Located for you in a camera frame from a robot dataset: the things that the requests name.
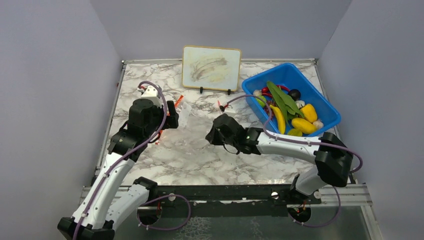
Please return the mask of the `clear orange-zip plastic bag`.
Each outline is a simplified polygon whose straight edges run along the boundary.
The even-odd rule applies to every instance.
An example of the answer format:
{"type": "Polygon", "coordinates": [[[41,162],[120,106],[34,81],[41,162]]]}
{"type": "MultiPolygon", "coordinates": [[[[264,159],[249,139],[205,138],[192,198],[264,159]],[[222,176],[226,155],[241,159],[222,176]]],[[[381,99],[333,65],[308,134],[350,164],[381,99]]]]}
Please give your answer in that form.
{"type": "Polygon", "coordinates": [[[161,131],[160,138],[154,143],[165,147],[191,146],[204,147],[213,120],[221,115],[222,107],[227,103],[225,98],[208,97],[205,103],[189,101],[187,96],[181,96],[175,104],[179,114],[179,126],[176,129],[161,131]]]}

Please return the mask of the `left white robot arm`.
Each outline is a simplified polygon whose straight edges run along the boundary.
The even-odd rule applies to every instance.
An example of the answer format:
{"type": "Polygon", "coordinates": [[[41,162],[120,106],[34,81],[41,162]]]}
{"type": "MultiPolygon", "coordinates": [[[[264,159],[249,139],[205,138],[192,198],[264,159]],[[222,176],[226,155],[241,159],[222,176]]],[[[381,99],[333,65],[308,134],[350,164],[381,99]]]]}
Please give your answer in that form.
{"type": "Polygon", "coordinates": [[[116,202],[113,199],[130,169],[161,131],[176,129],[179,115],[168,100],[139,98],[133,101],[128,119],[111,139],[96,180],[82,204],[71,217],[60,219],[57,229],[67,240],[112,240],[116,230],[139,204],[157,200],[157,183],[140,177],[116,202]]]}

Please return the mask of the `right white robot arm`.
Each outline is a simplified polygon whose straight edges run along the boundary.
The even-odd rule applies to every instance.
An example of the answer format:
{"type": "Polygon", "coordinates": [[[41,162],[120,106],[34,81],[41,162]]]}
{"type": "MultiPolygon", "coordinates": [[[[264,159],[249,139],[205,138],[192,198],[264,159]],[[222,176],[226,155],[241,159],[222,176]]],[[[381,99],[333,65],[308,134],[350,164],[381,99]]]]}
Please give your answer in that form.
{"type": "Polygon", "coordinates": [[[232,146],[237,153],[281,155],[300,159],[315,167],[295,177],[289,199],[300,204],[316,190],[330,185],[343,188],[348,183],[353,154],[333,133],[321,137],[283,135],[259,127],[243,127],[233,117],[215,118],[205,139],[215,146],[232,146]]]}

